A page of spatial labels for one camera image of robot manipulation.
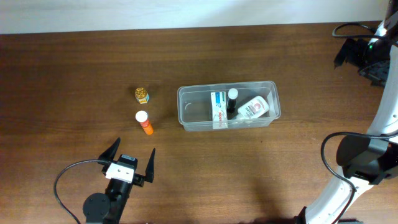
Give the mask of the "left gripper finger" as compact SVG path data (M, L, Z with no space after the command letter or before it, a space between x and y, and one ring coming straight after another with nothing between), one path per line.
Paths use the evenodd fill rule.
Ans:
M119 144L121 142L121 138L117 138L117 140L115 140L115 142L107 149L105 150L100 156L99 156L99 160L102 161L113 161L116 152L118 150Z
M145 171L145 181L153 183L154 180L155 148L153 148Z

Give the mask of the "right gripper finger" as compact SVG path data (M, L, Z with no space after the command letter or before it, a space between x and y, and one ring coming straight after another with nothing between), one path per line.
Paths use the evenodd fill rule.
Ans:
M389 74L390 60L372 63L359 70L359 74L371 81L372 86L385 87Z
M354 44L344 43L342 45L333 61L334 68L340 67L344 63L353 64L353 48Z

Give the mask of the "orange tablet tube white cap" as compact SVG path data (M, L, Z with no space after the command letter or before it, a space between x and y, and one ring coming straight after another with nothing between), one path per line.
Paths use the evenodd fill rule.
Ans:
M148 114L145 111L138 111L136 113L136 120L140 123L141 127L147 135L151 135L154 133L154 129L149 121Z

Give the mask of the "white blue medicine box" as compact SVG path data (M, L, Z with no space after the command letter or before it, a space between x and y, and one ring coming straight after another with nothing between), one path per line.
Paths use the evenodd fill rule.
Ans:
M211 92L211 108L213 129L228 129L228 116L226 111L226 92Z

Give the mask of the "dark bottle white cap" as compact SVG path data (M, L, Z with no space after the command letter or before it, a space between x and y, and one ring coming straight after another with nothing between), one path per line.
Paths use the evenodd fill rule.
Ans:
M228 90L228 100L227 100L227 112L233 114L236 108L238 97L238 90L235 88L231 88Z

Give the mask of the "white spray bottle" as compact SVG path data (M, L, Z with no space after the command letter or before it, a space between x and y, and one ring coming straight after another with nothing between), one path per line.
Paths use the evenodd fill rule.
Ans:
M268 111L268 102L261 96L255 96L238 108L238 113L233 120L256 119Z

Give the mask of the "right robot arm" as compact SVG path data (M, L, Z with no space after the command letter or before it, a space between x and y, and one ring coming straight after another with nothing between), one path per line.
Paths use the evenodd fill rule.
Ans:
M341 223L365 191L397 177L397 1L390 0L385 19L369 35L342 35L334 66L350 63L383 95L367 133L329 134L320 148L332 179L322 194L294 217L294 223Z

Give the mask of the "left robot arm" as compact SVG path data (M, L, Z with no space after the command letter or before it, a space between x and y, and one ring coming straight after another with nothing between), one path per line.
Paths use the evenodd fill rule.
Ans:
M143 187L154 180L155 150L152 151L144 175L136 173L138 160L121 154L114 159L121 140L118 138L99 156L102 173L109 184L103 193L90 195L83 204L87 223L119 223L134 186Z

